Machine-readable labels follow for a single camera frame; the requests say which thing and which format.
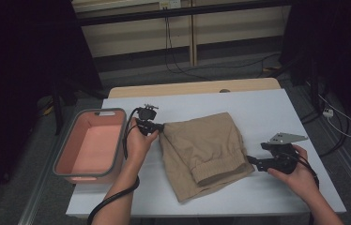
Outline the black horizontal bar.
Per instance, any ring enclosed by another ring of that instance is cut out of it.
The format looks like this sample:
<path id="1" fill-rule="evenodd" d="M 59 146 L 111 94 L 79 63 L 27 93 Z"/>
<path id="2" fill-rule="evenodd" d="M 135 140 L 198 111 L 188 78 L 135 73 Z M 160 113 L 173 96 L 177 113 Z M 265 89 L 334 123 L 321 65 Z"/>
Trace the black horizontal bar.
<path id="1" fill-rule="evenodd" d="M 274 8 L 293 5 L 295 0 L 253 0 L 240 3 L 207 5 L 198 7 L 184 7 L 176 9 L 162 9 L 147 12 L 126 13 L 120 15 L 98 16 L 93 18 L 78 19 L 80 26 L 98 25 L 106 23 L 125 23 L 141 20 L 171 18 L 178 16 L 190 16 L 207 13 L 218 13 L 236 10 L 248 10 L 258 8 Z"/>

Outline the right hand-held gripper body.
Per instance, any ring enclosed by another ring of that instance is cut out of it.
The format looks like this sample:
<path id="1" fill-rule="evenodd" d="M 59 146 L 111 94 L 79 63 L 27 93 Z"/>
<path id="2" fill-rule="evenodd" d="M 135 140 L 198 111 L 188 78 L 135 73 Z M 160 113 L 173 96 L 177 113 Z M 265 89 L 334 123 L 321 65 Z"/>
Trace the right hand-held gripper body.
<path id="1" fill-rule="evenodd" d="M 284 132 L 276 133 L 267 141 L 267 143 L 272 144 L 271 151 L 268 151 L 272 158 L 258 159 L 256 165 L 258 171 L 266 172 L 268 168 L 273 168 L 282 173 L 292 173 L 298 164 L 298 152 L 294 149 L 293 143 L 307 140 L 307 136 Z"/>

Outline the black metal stand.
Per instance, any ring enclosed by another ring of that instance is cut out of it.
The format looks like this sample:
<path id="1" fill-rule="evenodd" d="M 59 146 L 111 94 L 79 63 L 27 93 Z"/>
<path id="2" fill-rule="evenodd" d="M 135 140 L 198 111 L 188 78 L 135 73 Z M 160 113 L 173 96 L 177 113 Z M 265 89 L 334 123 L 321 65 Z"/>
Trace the black metal stand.
<path id="1" fill-rule="evenodd" d="M 51 84 L 51 94 L 53 100 L 53 110 L 56 124 L 55 134 L 59 135 L 64 125 L 62 114 L 62 103 L 74 105 L 77 102 L 75 92 L 77 83 L 71 79 L 53 80 Z"/>

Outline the beige wooden post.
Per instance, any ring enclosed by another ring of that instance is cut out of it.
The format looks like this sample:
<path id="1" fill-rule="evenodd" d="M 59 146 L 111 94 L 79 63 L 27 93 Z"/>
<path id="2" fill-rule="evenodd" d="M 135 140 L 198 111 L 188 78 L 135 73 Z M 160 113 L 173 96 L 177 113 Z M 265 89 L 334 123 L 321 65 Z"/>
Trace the beige wooden post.
<path id="1" fill-rule="evenodd" d="M 196 56 L 196 43 L 195 43 L 195 24 L 194 24 L 194 16 L 189 16 L 189 38 L 190 38 L 190 65 L 194 67 L 197 64 L 197 56 Z"/>

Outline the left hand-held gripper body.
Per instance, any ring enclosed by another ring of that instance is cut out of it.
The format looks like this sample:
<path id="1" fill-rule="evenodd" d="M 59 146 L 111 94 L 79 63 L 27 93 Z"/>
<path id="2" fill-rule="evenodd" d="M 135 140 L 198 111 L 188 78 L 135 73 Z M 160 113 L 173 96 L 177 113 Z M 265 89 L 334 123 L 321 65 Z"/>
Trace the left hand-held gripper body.
<path id="1" fill-rule="evenodd" d="M 143 108 L 138 108 L 137 113 L 137 126 L 143 135 L 147 136 L 158 130 L 158 125 L 153 123 L 153 120 L 157 115 L 155 106 L 146 104 Z"/>

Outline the person's right hand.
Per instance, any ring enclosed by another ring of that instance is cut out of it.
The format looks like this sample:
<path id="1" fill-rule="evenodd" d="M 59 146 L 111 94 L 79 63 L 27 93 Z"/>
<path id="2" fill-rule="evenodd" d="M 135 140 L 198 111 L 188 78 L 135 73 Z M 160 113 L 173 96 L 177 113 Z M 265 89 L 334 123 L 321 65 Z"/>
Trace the person's right hand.
<path id="1" fill-rule="evenodd" d="M 294 145 L 294 148 L 298 152 L 299 157 L 298 164 L 292 173 L 286 174 L 273 168 L 269 168 L 267 172 L 283 181 L 302 200 L 307 202 L 309 199 L 312 199 L 314 195 L 319 193 L 319 188 L 315 183 L 311 170 L 306 167 L 308 160 L 307 151 L 298 145 Z"/>

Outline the large black curtain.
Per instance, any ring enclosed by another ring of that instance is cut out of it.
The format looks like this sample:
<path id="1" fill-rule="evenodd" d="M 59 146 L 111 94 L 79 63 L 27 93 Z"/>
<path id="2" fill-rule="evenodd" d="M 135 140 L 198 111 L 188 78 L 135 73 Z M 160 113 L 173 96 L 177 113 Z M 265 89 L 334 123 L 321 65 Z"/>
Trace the large black curtain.
<path id="1" fill-rule="evenodd" d="M 37 120 L 37 102 L 101 87 L 72 0 L 0 0 L 0 183 Z"/>

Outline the person's left hand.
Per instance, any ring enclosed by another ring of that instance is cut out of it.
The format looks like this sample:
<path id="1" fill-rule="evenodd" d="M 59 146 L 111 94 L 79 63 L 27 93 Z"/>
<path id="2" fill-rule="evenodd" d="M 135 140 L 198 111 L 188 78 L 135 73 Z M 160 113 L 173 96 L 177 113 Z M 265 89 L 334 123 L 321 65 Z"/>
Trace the person's left hand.
<path id="1" fill-rule="evenodd" d="M 151 144 L 157 139 L 158 135 L 158 131 L 154 131 L 150 135 L 145 136 L 137 127 L 133 127 L 130 130 L 127 139 L 127 168 L 132 168 L 135 171 L 139 171 L 141 169 Z"/>

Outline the white wall socket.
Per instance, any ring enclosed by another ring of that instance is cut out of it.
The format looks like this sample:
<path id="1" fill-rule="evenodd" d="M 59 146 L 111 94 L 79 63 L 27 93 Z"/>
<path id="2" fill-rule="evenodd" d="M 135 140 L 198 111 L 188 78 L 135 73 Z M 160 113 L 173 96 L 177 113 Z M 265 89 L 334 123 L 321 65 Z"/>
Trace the white wall socket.
<path id="1" fill-rule="evenodd" d="M 160 0 L 160 9 L 175 9 L 181 8 L 181 0 Z"/>

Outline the khaki drawstring shorts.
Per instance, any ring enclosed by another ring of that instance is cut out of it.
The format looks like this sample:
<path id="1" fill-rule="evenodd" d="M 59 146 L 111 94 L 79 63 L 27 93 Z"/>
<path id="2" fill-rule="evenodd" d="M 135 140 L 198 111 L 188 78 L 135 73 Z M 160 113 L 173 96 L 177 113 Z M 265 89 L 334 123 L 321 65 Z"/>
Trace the khaki drawstring shorts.
<path id="1" fill-rule="evenodd" d="M 166 123 L 160 147 L 167 178 L 181 203 L 213 193 L 254 171 L 242 135 L 227 112 Z"/>

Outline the pink storage basket grey rim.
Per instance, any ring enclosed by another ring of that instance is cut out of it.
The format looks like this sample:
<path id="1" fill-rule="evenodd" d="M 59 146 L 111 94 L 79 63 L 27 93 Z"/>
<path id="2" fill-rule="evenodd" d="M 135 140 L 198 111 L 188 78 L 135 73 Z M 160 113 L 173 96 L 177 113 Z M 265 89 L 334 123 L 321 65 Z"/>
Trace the pink storage basket grey rim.
<path id="1" fill-rule="evenodd" d="M 124 158 L 127 115 L 123 109 L 89 109 L 73 120 L 53 165 L 71 184 L 111 184 Z"/>

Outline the wooden table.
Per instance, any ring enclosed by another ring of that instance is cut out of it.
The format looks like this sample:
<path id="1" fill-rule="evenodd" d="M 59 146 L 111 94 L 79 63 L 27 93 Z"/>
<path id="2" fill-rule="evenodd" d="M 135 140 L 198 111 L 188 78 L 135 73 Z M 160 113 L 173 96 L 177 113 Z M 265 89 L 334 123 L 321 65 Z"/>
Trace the wooden table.
<path id="1" fill-rule="evenodd" d="M 274 78 L 226 80 L 211 82 L 181 82 L 124 86 L 113 88 L 108 98 L 159 97 L 204 93 L 227 93 L 258 90 L 277 90 L 281 86 Z"/>

